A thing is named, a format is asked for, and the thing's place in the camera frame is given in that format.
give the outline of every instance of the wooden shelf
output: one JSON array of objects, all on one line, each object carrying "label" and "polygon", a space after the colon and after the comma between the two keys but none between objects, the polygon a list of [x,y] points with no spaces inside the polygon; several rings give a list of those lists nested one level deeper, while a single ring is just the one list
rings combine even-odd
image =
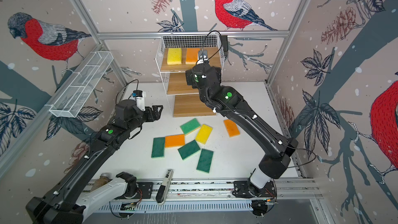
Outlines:
[{"label": "wooden shelf", "polygon": [[[203,48],[204,50],[207,50],[207,55],[210,57],[216,51],[218,51],[218,47],[206,47]],[[164,51],[163,55],[163,62],[162,62],[162,67],[160,68],[160,72],[185,72],[186,70],[192,68],[195,66],[194,64],[185,64],[185,60],[187,58],[187,48],[183,47],[182,48],[182,64],[181,65],[167,65],[167,54],[168,54],[168,48]],[[213,56],[213,58],[210,59],[210,66],[215,66],[215,67],[221,67],[221,62],[220,62],[220,54],[217,52]]]},{"label": "wooden shelf", "polygon": [[185,73],[170,73],[167,95],[199,94],[197,88],[187,85]]},{"label": "wooden shelf", "polygon": [[176,95],[173,117],[197,117],[216,115],[200,101],[199,95]]}]

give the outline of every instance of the sponge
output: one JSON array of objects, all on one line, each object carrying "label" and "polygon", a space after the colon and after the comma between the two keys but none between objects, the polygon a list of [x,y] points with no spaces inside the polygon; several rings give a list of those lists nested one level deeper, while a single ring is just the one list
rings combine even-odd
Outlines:
[{"label": "sponge", "polygon": [[189,47],[187,48],[187,58],[185,64],[196,64],[198,61],[199,47]]},{"label": "sponge", "polygon": [[195,140],[187,143],[186,145],[178,149],[182,160],[189,158],[198,151],[200,151],[200,147]]},{"label": "sponge", "polygon": [[167,53],[167,65],[182,64],[182,50],[180,47],[170,47]]},{"label": "sponge", "polygon": [[233,122],[232,120],[230,119],[224,120],[224,125],[230,138],[240,135],[238,127],[236,126],[235,122]]},{"label": "sponge", "polygon": [[166,140],[165,137],[153,139],[151,158],[164,157],[165,140]]},{"label": "sponge", "polygon": [[202,149],[196,170],[209,173],[210,166],[211,166],[211,160],[213,159],[213,153],[214,152],[209,151],[207,149]]},{"label": "sponge", "polygon": [[211,133],[212,130],[213,130],[212,127],[209,127],[209,126],[207,126],[205,124],[202,125],[202,127],[200,128],[198,134],[195,137],[195,140],[197,142],[202,143],[202,144],[206,144],[207,139],[209,138],[210,133]]},{"label": "sponge", "polygon": [[198,122],[198,120],[196,118],[186,122],[185,124],[183,124],[182,126],[180,126],[182,132],[185,135],[190,134],[191,132],[195,131],[196,129],[198,129],[200,127],[200,124]]},{"label": "sponge", "polygon": [[176,147],[176,146],[183,146],[185,144],[185,135],[173,135],[173,136],[166,136],[166,140],[164,143],[164,147]]}]

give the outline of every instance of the bird illustration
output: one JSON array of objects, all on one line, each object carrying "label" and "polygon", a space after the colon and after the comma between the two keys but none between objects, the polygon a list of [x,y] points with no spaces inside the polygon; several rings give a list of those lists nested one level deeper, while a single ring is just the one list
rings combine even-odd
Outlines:
[{"label": "bird illustration", "polygon": [[244,0],[215,0],[217,18],[226,25],[226,29],[260,25],[269,30],[276,30],[264,22]]},{"label": "bird illustration", "polygon": [[368,165],[380,174],[381,181],[378,183],[385,184],[385,175],[398,170],[398,81],[395,81],[375,99],[371,107],[370,118],[371,135],[360,133],[356,124],[349,122],[357,133],[357,137],[353,141],[358,141],[359,135],[373,140],[390,160],[391,166],[385,172],[380,172],[373,164]]},{"label": "bird illustration", "polygon": [[71,30],[60,24],[37,20],[23,12],[18,12],[8,19],[8,28],[12,37],[20,37],[39,56],[53,61],[65,61],[67,68],[61,74],[72,71],[68,69],[68,59],[74,53],[80,55],[77,50],[80,42],[91,37],[90,34]]}]

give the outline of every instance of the white wire basket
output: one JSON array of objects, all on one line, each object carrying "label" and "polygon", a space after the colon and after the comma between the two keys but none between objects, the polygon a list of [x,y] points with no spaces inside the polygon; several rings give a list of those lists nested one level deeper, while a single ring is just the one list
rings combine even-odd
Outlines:
[{"label": "white wire basket", "polygon": [[83,69],[73,72],[75,78],[52,105],[50,112],[56,117],[75,118],[112,61],[109,51],[93,52]]}]

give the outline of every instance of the green scouring pad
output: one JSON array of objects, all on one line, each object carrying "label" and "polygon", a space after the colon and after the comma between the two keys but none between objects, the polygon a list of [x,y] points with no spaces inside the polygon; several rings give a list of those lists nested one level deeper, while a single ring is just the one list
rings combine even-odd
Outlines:
[{"label": "green scouring pad", "polygon": [[213,151],[202,149],[196,170],[209,173],[212,158],[213,158]]},{"label": "green scouring pad", "polygon": [[164,157],[164,142],[165,141],[166,141],[165,137],[153,139],[151,158]]},{"label": "green scouring pad", "polygon": [[198,120],[196,118],[186,122],[185,124],[183,124],[182,126],[180,126],[182,132],[185,135],[188,135],[189,133],[195,131],[196,129],[198,129],[200,127],[200,124],[198,122]]},{"label": "green scouring pad", "polygon": [[200,151],[200,147],[195,140],[187,143],[186,145],[178,149],[182,160],[189,158],[198,151]]}]

